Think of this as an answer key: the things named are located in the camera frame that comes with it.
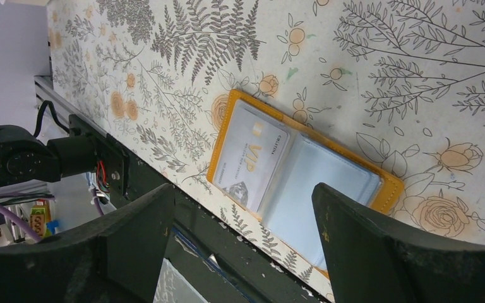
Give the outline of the floral patterned table mat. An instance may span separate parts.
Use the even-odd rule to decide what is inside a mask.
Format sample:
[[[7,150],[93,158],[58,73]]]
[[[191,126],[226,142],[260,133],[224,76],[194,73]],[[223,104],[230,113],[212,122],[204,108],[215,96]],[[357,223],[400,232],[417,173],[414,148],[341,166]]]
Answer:
[[[390,215],[485,245],[485,1],[51,1],[54,88],[333,299],[323,270],[206,174],[242,90],[404,181]]]

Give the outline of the orange leather card holder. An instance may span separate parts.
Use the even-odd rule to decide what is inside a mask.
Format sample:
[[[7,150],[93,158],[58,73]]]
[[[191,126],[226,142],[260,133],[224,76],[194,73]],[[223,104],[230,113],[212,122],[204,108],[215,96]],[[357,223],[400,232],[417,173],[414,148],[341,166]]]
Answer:
[[[218,136],[207,180],[321,272],[314,187],[324,183],[380,213],[404,189],[385,169],[239,90],[218,96],[211,118]]]

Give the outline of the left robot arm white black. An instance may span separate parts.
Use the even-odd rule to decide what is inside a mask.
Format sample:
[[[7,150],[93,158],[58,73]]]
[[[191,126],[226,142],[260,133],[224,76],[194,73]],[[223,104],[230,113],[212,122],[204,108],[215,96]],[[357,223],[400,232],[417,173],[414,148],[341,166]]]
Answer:
[[[69,135],[47,143],[19,126],[0,126],[0,187],[31,180],[58,182],[99,171],[109,190],[123,195],[128,169],[123,146],[76,114],[69,116]]]

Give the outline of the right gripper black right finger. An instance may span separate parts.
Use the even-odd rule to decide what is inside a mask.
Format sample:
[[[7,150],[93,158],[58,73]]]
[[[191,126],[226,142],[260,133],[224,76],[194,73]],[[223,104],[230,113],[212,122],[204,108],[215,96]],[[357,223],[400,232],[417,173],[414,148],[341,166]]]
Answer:
[[[316,205],[336,302],[485,302],[485,245],[414,228],[324,186]]]

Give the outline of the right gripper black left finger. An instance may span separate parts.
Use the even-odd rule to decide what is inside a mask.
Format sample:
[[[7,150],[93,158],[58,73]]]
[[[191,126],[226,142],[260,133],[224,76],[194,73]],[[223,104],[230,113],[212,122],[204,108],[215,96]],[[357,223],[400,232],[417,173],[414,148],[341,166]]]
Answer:
[[[163,184],[38,243],[0,247],[0,302],[152,302],[174,194]]]

